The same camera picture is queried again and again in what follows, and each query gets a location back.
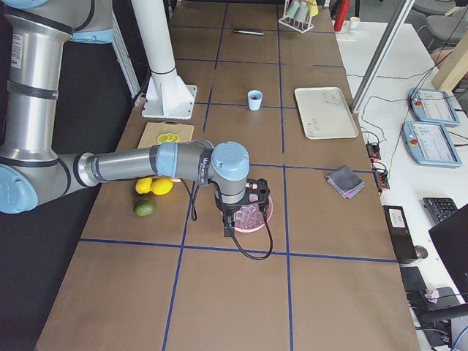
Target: black box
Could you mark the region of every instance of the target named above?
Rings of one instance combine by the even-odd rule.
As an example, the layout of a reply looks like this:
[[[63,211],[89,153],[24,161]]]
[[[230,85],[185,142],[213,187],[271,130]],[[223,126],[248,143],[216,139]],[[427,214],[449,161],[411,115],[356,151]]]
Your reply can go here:
[[[404,264],[415,262],[418,259],[418,255],[412,243],[403,208],[401,206],[384,205],[383,211],[396,259]]]

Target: white table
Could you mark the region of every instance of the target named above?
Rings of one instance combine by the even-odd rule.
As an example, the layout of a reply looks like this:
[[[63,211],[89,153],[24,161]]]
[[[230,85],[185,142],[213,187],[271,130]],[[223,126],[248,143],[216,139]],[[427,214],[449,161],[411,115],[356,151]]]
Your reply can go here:
[[[362,76],[366,72],[386,25],[386,23],[361,23],[353,31],[345,29],[344,32],[336,35],[353,96],[358,90]],[[403,121],[415,120],[412,112],[408,113],[407,101],[386,102],[376,98],[406,99],[408,91],[417,86],[423,76],[409,79],[397,78],[408,78],[423,73],[433,65],[430,55],[414,28],[410,24],[404,24],[377,73],[378,78],[372,83],[363,101],[359,118],[363,128],[377,134],[380,140],[387,139],[380,143],[380,153],[382,162],[390,168],[390,190],[383,192],[380,199],[383,205],[403,207],[414,245],[421,245],[428,250],[428,258],[414,265],[419,267],[428,288],[451,287],[457,293],[458,290],[429,237],[432,223],[422,205],[422,198],[452,197],[459,208],[468,203],[468,147],[457,148],[463,162],[459,168],[418,165],[399,136]],[[424,81],[423,88],[434,88],[431,80],[436,73],[437,68]],[[460,108],[454,98],[452,102],[456,108]],[[467,117],[462,112],[458,117],[461,125],[449,130],[468,136]],[[383,129],[385,137],[375,126]],[[372,135],[364,134],[363,136],[369,137],[371,142],[376,141]],[[450,137],[454,143],[467,142],[453,135]],[[418,332],[418,338],[422,350],[431,349],[421,332]]]

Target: pen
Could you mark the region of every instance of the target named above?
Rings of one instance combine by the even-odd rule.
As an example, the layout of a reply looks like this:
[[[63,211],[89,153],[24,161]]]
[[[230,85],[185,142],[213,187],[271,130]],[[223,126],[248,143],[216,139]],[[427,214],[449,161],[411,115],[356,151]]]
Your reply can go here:
[[[234,33],[251,34],[251,35],[263,35],[262,31],[254,31],[252,29],[234,29]]]

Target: cup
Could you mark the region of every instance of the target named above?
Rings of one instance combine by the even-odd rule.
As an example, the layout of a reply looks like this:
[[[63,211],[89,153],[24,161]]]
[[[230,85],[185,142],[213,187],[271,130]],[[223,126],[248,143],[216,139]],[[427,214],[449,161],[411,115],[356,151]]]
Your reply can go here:
[[[247,93],[247,100],[249,102],[249,109],[256,111],[262,104],[263,94],[258,90],[251,90]]]
[[[349,30],[356,29],[359,26],[361,19],[359,17],[351,17],[350,18],[350,26],[348,27]]]

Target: pink plate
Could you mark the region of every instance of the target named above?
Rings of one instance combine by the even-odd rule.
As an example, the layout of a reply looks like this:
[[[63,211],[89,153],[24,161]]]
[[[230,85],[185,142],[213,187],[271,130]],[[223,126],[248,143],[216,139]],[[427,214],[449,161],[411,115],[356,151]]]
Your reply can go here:
[[[270,221],[273,214],[273,201],[268,197],[270,205],[267,210],[267,221]],[[263,215],[258,209],[258,205],[244,205],[235,213],[234,229],[241,233],[252,233],[265,226]]]

